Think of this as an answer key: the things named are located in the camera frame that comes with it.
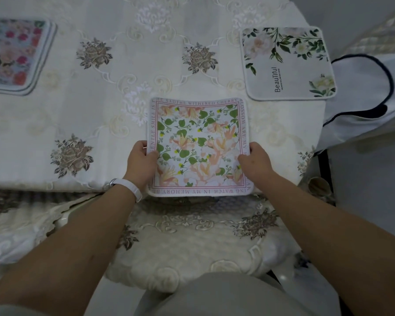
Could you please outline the black table leg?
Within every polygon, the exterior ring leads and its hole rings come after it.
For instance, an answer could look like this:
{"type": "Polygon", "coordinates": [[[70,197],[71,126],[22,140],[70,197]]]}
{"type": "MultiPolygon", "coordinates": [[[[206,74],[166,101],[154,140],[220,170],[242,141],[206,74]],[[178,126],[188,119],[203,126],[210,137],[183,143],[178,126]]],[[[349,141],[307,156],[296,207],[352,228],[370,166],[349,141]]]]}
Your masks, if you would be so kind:
{"type": "Polygon", "coordinates": [[[333,194],[334,188],[333,188],[332,174],[331,174],[331,168],[330,168],[330,162],[329,162],[329,156],[327,150],[325,149],[322,152],[318,153],[317,158],[318,158],[320,175],[323,179],[327,181],[331,189],[331,192],[333,194]]]}

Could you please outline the person's grey clothing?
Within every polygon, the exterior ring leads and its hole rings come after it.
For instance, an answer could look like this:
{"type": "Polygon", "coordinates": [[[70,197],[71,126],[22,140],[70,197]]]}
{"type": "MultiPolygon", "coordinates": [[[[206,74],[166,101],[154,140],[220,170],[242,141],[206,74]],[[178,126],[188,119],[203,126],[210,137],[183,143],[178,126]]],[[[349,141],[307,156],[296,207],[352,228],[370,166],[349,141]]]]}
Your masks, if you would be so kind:
{"type": "Polygon", "coordinates": [[[206,273],[174,293],[147,290],[134,316],[316,316],[275,276],[206,273]]]}

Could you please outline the person's right forearm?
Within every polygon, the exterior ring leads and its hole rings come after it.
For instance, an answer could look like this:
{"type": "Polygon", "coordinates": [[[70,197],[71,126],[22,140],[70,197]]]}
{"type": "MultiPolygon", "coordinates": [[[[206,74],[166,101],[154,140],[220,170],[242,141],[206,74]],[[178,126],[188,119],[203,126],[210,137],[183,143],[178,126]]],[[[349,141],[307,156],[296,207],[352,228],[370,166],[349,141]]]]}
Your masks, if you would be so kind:
{"type": "Polygon", "coordinates": [[[395,316],[394,235],[276,173],[253,182],[354,316],[395,316]]]}

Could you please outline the white cloth with green leaves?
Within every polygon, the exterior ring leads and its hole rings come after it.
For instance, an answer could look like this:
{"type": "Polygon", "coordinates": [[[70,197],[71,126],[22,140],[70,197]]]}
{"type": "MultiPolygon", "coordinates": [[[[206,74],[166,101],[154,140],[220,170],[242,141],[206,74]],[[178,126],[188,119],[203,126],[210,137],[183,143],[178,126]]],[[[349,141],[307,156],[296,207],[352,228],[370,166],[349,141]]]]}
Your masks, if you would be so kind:
{"type": "Polygon", "coordinates": [[[241,31],[246,92],[255,101],[326,100],[337,93],[319,27],[249,27],[241,31]]]}

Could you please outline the cream embroidered tablecloth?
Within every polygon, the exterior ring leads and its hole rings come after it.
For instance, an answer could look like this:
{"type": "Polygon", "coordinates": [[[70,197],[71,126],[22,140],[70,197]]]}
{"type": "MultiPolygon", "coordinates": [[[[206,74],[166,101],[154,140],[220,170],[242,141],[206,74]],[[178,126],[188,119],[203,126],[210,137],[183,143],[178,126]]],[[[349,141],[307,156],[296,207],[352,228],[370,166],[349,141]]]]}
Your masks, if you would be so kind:
{"type": "Polygon", "coordinates": [[[101,190],[146,139],[153,97],[242,98],[250,140],[302,180],[325,103],[250,99],[238,47],[253,23],[308,27],[291,0],[0,0],[0,17],[57,24],[33,91],[0,94],[0,189],[101,190]]]}

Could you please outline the quilted cream chair cover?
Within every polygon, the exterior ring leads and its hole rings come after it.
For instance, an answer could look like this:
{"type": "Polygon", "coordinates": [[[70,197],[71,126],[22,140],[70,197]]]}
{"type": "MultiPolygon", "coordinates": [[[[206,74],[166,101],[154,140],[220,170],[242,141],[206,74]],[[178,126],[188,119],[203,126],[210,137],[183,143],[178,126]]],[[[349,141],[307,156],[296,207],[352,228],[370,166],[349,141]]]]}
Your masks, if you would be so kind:
{"type": "Polygon", "coordinates": [[[347,54],[395,54],[395,13],[384,22],[363,33],[342,52],[347,54]]]}

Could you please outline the person's left forearm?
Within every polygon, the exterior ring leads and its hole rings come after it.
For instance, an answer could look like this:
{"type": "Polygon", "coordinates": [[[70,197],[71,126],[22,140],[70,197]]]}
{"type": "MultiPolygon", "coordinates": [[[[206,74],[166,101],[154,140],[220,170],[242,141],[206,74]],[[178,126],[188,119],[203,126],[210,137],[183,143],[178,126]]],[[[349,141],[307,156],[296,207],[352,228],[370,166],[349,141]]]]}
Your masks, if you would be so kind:
{"type": "Polygon", "coordinates": [[[0,315],[83,316],[135,202],[111,187],[14,264],[0,279],[0,315]]]}

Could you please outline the white wristband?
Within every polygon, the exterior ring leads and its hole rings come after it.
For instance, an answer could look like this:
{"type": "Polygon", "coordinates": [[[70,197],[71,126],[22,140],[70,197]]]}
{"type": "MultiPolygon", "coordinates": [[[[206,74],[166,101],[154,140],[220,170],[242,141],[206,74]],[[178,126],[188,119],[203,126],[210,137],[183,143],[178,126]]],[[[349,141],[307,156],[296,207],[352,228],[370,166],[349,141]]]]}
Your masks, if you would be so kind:
{"type": "Polygon", "coordinates": [[[126,179],[119,179],[119,178],[114,178],[113,180],[110,181],[109,186],[112,187],[114,185],[121,185],[127,188],[130,192],[133,193],[136,199],[136,203],[140,202],[142,200],[142,192],[140,189],[131,181],[126,180],[126,179]]]}

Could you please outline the cream embroidered chair cushion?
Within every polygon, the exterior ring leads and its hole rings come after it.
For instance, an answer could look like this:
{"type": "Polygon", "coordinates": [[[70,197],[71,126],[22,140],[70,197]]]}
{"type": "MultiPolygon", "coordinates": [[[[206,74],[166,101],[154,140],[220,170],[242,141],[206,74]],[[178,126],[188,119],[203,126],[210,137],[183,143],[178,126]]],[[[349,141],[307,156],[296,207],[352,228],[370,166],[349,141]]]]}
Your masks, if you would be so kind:
{"type": "Polygon", "coordinates": [[[46,239],[63,212],[97,195],[0,190],[0,265],[20,260],[46,239]]]}
{"type": "Polygon", "coordinates": [[[173,293],[209,272],[259,277],[299,251],[263,196],[148,197],[134,206],[105,277],[173,293]]]}

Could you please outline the person's right hand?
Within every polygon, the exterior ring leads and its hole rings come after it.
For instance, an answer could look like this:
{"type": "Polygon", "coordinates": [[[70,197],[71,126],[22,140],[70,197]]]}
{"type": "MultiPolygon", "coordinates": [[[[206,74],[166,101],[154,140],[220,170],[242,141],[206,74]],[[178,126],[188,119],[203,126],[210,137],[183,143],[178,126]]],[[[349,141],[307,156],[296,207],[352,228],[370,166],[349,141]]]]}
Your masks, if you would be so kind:
{"type": "Polygon", "coordinates": [[[259,143],[250,142],[249,149],[252,165],[240,165],[242,172],[255,187],[263,190],[270,183],[275,182],[279,175],[274,171],[268,154],[259,143]]]}

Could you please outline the white bag with dark trim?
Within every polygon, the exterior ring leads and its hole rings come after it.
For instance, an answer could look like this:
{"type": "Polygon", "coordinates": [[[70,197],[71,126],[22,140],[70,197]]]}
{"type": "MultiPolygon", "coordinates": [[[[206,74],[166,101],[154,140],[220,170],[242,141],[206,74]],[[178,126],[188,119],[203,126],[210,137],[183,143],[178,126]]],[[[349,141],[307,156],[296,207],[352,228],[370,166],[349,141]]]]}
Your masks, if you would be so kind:
{"type": "Polygon", "coordinates": [[[317,153],[395,119],[395,54],[348,54],[332,68],[337,94],[326,102],[317,153]]]}

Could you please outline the pink-bordered floral cloth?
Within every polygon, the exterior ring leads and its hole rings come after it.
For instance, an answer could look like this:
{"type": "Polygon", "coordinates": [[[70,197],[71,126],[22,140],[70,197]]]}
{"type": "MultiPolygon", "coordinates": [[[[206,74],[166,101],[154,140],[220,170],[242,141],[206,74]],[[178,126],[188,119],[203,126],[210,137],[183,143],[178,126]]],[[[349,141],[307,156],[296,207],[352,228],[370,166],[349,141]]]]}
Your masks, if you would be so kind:
{"type": "Polygon", "coordinates": [[[147,148],[158,151],[147,187],[153,197],[247,196],[254,184],[237,158],[250,154],[246,104],[240,98],[153,98],[147,148]]]}

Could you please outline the person's left hand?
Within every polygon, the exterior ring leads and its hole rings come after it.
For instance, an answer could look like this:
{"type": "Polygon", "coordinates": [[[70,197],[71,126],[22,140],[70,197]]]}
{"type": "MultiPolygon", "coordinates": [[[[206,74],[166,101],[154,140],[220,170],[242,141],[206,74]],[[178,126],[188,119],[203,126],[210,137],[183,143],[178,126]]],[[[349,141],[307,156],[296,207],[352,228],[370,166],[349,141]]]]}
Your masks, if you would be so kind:
{"type": "Polygon", "coordinates": [[[147,160],[147,141],[137,141],[127,160],[124,179],[134,183],[143,192],[157,171],[157,160],[147,160]]]}

